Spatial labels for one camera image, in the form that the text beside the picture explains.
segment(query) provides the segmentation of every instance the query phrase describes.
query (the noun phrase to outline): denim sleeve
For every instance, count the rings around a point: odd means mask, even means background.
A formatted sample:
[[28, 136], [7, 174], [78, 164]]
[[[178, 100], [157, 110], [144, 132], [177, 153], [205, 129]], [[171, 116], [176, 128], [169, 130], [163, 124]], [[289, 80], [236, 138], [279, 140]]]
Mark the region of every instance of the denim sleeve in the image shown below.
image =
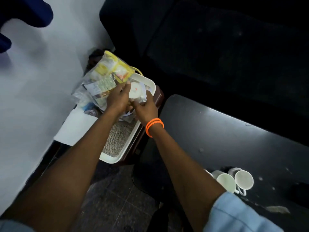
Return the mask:
[[34, 232], [34, 230], [19, 222], [1, 220], [0, 232]]
[[237, 196], [225, 192], [214, 203], [203, 232], [262, 232], [283, 231], [260, 216]]

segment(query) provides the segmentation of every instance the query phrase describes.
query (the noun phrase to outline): forearm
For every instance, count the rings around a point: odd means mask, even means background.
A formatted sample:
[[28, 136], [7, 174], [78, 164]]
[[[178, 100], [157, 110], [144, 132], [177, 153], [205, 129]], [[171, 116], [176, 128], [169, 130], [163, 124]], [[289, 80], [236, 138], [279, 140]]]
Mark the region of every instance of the forearm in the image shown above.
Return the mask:
[[202, 231], [215, 200], [225, 192], [161, 127], [149, 129], [171, 177], [176, 194], [195, 231]]
[[107, 111], [3, 215], [36, 231], [66, 231], [89, 188], [115, 116]]

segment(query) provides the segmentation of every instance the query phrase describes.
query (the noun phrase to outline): yellow cable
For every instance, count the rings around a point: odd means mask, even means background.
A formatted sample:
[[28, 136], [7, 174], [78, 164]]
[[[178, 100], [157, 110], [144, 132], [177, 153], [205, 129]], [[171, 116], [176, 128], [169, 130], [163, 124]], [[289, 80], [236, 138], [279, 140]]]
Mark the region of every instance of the yellow cable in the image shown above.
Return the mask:
[[138, 70], [136, 67], [132, 67], [135, 71], [137, 71], [141, 76], [144, 76], [140, 70]]

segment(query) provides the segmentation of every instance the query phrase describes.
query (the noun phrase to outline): mug handle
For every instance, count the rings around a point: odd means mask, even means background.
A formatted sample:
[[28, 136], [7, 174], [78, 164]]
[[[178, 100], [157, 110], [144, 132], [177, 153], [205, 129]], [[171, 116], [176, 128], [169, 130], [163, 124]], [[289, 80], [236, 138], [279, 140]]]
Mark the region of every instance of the mug handle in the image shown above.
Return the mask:
[[235, 191], [238, 191], [242, 196], [246, 196], [247, 195], [247, 192], [246, 190], [243, 190], [243, 192], [241, 192], [242, 189], [239, 188], [239, 186], [237, 186], [237, 190]]

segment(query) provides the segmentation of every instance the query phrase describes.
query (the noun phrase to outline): person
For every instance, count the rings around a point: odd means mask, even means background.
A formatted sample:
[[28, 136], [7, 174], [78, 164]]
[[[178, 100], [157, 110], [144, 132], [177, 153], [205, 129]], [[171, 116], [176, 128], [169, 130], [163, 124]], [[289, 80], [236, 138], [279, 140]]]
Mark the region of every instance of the person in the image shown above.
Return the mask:
[[[129, 82], [116, 86], [107, 109], [88, 132], [5, 211], [0, 231], [68, 231], [89, 188], [113, 124], [129, 104]], [[151, 93], [132, 104], [146, 126], [158, 117]], [[194, 231], [281, 231], [214, 180], [160, 123], [149, 128]]]

